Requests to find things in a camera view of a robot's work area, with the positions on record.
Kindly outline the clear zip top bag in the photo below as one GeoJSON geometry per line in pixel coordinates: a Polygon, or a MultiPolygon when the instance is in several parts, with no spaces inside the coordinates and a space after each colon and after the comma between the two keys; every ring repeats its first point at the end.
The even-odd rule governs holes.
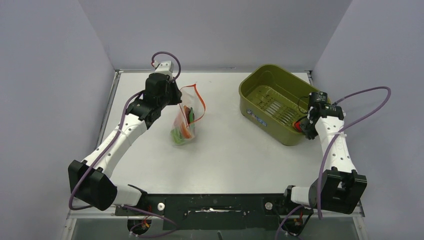
{"type": "Polygon", "coordinates": [[[183,86],[180,89],[181,103],[170,131],[173,144],[176,146],[187,144],[196,135],[196,124],[205,115],[206,104],[201,97],[197,84],[183,86]]]}

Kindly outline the green toy chili pepper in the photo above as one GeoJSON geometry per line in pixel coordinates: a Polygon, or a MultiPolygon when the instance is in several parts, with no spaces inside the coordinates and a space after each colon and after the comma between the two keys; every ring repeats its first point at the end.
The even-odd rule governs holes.
{"type": "Polygon", "coordinates": [[[187,107],[185,112],[187,117],[187,124],[190,125],[195,121],[194,109],[192,107],[190,108],[187,107]]]}

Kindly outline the green toy starfruit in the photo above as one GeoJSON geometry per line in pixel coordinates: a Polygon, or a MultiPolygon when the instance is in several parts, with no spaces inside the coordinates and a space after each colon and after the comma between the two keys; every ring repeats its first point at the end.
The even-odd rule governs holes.
{"type": "Polygon", "coordinates": [[[181,130],[179,128],[173,128],[170,131],[171,138],[173,140],[173,144],[178,146],[185,143],[186,138],[182,134],[181,130]]]}

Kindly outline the olive green plastic tub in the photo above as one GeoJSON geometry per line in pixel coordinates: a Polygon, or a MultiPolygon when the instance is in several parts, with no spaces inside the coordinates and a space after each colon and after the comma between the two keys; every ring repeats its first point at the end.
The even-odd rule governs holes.
{"type": "Polygon", "coordinates": [[[264,64],[239,85],[243,116],[285,146],[305,139],[293,124],[306,116],[308,96],[317,88],[275,64],[264,64]]]}

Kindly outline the small red toy piece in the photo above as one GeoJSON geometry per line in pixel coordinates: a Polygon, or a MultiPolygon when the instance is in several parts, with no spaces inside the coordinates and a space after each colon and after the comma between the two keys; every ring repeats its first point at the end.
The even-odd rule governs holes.
{"type": "Polygon", "coordinates": [[[297,131],[297,132],[302,132],[302,127],[301,127],[301,121],[296,121],[293,123],[293,128],[297,131]]]}

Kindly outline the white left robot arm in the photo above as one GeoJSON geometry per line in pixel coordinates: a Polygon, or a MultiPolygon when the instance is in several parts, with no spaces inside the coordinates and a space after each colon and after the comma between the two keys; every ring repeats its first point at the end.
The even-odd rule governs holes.
{"type": "Polygon", "coordinates": [[[134,186],[117,186],[111,176],[132,144],[161,116],[166,106],[182,102],[176,80],[163,73],[151,73],[144,90],[125,103],[120,121],[109,136],[83,160],[68,166],[71,195],[68,207],[77,211],[73,200],[86,203],[86,208],[100,211],[116,206],[136,206],[143,192],[134,186]]]}

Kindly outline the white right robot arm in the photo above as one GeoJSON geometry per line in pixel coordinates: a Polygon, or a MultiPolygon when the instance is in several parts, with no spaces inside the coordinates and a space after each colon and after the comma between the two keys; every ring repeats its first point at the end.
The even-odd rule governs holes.
{"type": "Polygon", "coordinates": [[[289,185],[281,199],[282,209],[295,213],[301,205],[342,214],[351,214],[367,186],[367,178],[354,166],[343,132],[344,113],[328,103],[325,92],[308,95],[307,115],[298,128],[308,140],[318,137],[324,162],[318,178],[309,186],[289,185]]]}

